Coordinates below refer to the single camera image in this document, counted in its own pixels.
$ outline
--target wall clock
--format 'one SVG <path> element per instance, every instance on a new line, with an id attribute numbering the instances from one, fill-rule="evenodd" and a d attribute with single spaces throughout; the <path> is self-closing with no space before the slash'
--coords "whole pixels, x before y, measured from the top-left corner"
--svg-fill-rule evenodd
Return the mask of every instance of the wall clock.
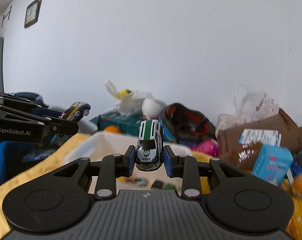
<path id="1" fill-rule="evenodd" d="M 42 0 L 35 0 L 27 7 L 24 28 L 28 28 L 38 21 L 40 5 Z"/>

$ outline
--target brown cardboard box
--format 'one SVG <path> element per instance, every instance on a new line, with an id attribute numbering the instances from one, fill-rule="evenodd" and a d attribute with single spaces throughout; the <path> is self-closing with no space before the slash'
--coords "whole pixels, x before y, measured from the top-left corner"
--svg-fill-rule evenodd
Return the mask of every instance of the brown cardboard box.
<path id="1" fill-rule="evenodd" d="M 253 168 L 262 146 L 261 143 L 239 144 L 238 140 L 244 129 L 278 130 L 282 134 L 281 147 L 289 149 L 291 153 L 302 150 L 302 127 L 298 127 L 280 108 L 277 115 L 219 132 L 217 142 L 220 158 L 241 169 L 250 170 Z"/>

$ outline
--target car windshield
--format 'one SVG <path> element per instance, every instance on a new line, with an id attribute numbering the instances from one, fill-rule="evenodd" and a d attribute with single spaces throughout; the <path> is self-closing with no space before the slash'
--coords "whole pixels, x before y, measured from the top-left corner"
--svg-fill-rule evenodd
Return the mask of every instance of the car windshield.
<path id="1" fill-rule="evenodd" d="M 140 140 L 138 150 L 153 150 L 155 149 L 155 140 Z"/>

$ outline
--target toy car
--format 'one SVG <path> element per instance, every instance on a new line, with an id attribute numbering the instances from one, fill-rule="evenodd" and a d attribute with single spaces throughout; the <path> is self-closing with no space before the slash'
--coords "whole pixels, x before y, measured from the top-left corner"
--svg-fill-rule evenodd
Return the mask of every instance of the toy car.
<path id="1" fill-rule="evenodd" d="M 135 156 L 140 171 L 155 171 L 163 163 L 163 128 L 158 120 L 146 120 L 140 125 Z"/>

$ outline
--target orange fruit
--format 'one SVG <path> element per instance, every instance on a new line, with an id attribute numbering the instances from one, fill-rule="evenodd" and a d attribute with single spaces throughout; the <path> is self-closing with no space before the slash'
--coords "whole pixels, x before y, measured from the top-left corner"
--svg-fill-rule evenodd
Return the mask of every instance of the orange fruit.
<path id="1" fill-rule="evenodd" d="M 292 188 L 295 194 L 302 195 L 302 174 L 294 179 Z"/>
<path id="2" fill-rule="evenodd" d="M 110 125 L 106 127 L 103 132 L 122 133 L 120 128 L 115 125 Z"/>

